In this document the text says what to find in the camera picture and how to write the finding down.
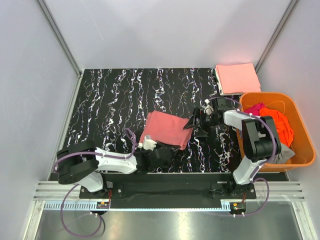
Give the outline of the salmon red t shirt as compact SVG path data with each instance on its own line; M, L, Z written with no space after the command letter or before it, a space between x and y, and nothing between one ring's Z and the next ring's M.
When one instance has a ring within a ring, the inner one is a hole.
M183 151L191 138L192 129L184 129L188 118L181 118L168 113L153 111L147 116L146 124L140 136L139 143L143 143L144 137L149 135L151 140L171 146L179 146Z

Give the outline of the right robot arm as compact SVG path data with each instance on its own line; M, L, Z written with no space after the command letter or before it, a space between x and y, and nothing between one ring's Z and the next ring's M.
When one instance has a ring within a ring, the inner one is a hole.
M241 105L232 108L228 98L219 96L205 100L202 108L194 108L192 116L183 127L185 130L200 127L200 138L209 137L210 130L218 125L231 126L241 133L244 157L233 171L226 186L220 191L212 189L218 196L240 199L251 190L254 177L264 164L273 161L282 150L274 119L271 116L256 116L241 111Z

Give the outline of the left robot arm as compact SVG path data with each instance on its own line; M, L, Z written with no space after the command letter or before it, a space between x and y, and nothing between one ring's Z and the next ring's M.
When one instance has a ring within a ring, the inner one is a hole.
M166 168L179 150L178 145L156 142L153 149L117 153L103 150L88 140L58 151L53 171L59 184L78 184L90 193L97 193L108 189L102 172L147 174L156 168Z

